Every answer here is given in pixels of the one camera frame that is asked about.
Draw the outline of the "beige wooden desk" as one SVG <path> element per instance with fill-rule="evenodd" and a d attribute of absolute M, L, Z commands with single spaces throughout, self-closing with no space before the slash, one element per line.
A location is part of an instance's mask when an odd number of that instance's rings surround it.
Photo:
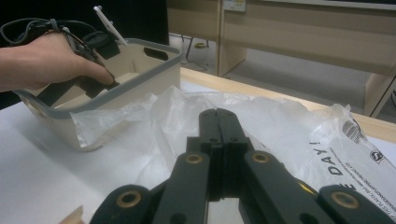
<path fill-rule="evenodd" d="M 370 73 L 363 113 L 375 117 L 396 89 L 396 0 L 166 0 L 172 33 L 216 42 L 217 76 L 257 49 Z"/>

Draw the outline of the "white desk label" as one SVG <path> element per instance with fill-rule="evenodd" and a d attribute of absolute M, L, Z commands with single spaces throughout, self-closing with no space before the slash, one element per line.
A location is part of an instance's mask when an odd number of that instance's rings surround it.
<path fill-rule="evenodd" d="M 245 12 L 246 0 L 223 0 L 223 8 L 228 11 Z"/>

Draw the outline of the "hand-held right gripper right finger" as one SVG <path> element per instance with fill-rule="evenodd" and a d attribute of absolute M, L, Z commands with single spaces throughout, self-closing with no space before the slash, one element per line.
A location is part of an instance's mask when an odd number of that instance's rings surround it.
<path fill-rule="evenodd" d="M 223 144 L 221 196 L 237 198 L 243 182 L 242 160 L 248 152 L 249 140 L 235 113 L 225 109 L 219 109 L 218 112 Z"/>

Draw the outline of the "white table board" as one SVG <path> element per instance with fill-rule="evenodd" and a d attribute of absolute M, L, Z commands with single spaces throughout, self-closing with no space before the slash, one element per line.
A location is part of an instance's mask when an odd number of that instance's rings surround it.
<path fill-rule="evenodd" d="M 113 189 L 135 184 L 104 176 L 110 158 L 70 147 L 25 105 L 0 111 L 0 224 L 59 224 L 77 208 L 90 219 Z"/>

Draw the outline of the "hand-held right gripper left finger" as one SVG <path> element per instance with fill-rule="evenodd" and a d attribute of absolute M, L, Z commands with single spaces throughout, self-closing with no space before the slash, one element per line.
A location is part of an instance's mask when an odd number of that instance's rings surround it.
<path fill-rule="evenodd" d="M 199 135 L 187 138 L 186 149 L 188 152 L 205 153 L 210 158 L 209 201 L 218 202 L 222 197 L 223 143 L 216 109 L 208 109 L 199 115 Z"/>

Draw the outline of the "beige basket with grey rim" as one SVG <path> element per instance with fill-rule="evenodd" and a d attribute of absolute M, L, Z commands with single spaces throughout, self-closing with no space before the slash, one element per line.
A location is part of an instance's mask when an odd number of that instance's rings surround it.
<path fill-rule="evenodd" d="M 114 76 L 119 86 L 102 91 L 90 98 L 74 86 L 54 105 L 47 106 L 37 98 L 46 87 L 37 91 L 16 92 L 35 117 L 67 144 L 81 151 L 97 148 L 82 146 L 71 115 L 91 110 L 116 110 L 149 93 L 159 94 L 171 86 L 180 84 L 181 53 L 169 46 L 130 38 L 127 46 L 120 46 L 120 54 L 101 62 Z"/>

